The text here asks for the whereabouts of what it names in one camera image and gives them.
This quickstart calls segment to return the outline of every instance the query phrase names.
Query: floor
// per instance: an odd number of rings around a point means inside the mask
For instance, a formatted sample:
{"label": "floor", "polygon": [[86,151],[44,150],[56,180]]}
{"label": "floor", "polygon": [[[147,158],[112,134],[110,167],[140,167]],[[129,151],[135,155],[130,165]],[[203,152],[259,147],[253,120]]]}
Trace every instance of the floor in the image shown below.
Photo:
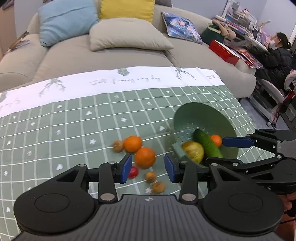
{"label": "floor", "polygon": [[[267,126],[266,122],[267,120],[251,105],[251,103],[246,98],[242,98],[240,100],[240,104],[244,108],[244,110],[249,114],[250,118],[253,120],[254,125],[258,129],[273,129],[272,126]],[[280,116],[277,124],[276,124],[277,130],[289,130],[289,127],[283,120],[283,118]]]}

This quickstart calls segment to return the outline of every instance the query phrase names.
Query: table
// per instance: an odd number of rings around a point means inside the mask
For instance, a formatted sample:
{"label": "table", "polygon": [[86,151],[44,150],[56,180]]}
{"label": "table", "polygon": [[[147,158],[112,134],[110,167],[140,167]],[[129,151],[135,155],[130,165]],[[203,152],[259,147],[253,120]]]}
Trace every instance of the table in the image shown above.
{"label": "table", "polygon": [[235,46],[245,46],[247,45],[248,43],[250,43],[252,46],[266,52],[266,53],[269,53],[268,50],[266,49],[266,47],[261,44],[260,42],[256,41],[255,39],[252,39],[250,38],[249,36],[247,35],[244,35],[242,34],[241,32],[237,31],[233,26],[231,26],[230,24],[228,25],[235,33],[236,35],[240,36],[241,39],[244,39],[244,40],[241,40],[241,41],[238,41],[238,42],[235,42],[233,39],[231,39],[231,43]]}
{"label": "table", "polygon": [[[23,192],[77,165],[97,168],[125,155],[112,151],[116,139],[139,135],[143,146],[157,155],[152,168],[166,185],[163,194],[178,196],[164,155],[172,152],[170,129],[175,111],[188,102],[202,102],[227,116],[238,136],[255,126],[213,70],[175,67],[130,67],[94,71],[46,80],[0,95],[1,204],[0,239],[19,233],[13,204]],[[239,149],[243,162],[272,157],[262,149]],[[147,170],[135,179],[116,184],[122,194],[146,194]],[[97,197],[97,183],[89,193]],[[199,183],[199,196],[207,193]]]}

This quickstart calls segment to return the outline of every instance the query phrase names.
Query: green colander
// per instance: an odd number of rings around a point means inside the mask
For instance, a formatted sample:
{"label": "green colander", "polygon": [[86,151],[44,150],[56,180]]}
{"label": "green colander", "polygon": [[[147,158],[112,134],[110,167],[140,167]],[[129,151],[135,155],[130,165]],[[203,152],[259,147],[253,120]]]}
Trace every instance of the green colander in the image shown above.
{"label": "green colander", "polygon": [[[203,130],[209,136],[219,135],[222,139],[237,136],[229,120],[216,109],[198,102],[184,104],[174,115],[172,129],[176,140],[172,148],[179,159],[186,156],[181,145],[192,140],[192,134],[196,129]],[[236,159],[239,150],[222,145],[220,151],[224,158]]]}

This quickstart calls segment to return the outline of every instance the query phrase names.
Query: wall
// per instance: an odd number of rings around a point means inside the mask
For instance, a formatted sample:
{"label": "wall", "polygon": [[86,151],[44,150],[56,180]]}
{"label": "wall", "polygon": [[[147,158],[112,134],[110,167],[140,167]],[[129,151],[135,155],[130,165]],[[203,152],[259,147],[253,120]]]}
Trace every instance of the wall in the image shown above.
{"label": "wall", "polygon": [[222,15],[227,0],[172,0],[174,7],[197,13],[212,19],[216,15]]}
{"label": "wall", "polygon": [[296,24],[296,6],[290,0],[267,0],[259,23],[271,20],[264,26],[268,34],[283,32],[290,38]]}
{"label": "wall", "polygon": [[33,15],[42,5],[42,0],[15,0],[15,30],[18,37],[27,30]]}
{"label": "wall", "polygon": [[238,2],[240,7],[247,8],[256,19],[260,19],[267,0],[238,0]]}
{"label": "wall", "polygon": [[13,6],[5,10],[0,8],[0,39],[3,54],[6,53],[9,46],[17,40]]}

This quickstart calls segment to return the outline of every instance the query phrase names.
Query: beige pillow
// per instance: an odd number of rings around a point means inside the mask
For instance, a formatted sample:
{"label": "beige pillow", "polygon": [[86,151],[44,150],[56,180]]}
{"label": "beige pillow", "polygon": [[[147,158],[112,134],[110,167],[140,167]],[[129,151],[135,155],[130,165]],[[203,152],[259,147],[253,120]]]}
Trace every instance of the beige pillow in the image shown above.
{"label": "beige pillow", "polygon": [[151,23],[137,18],[101,20],[89,31],[90,50],[132,47],[149,50],[173,49],[171,42]]}

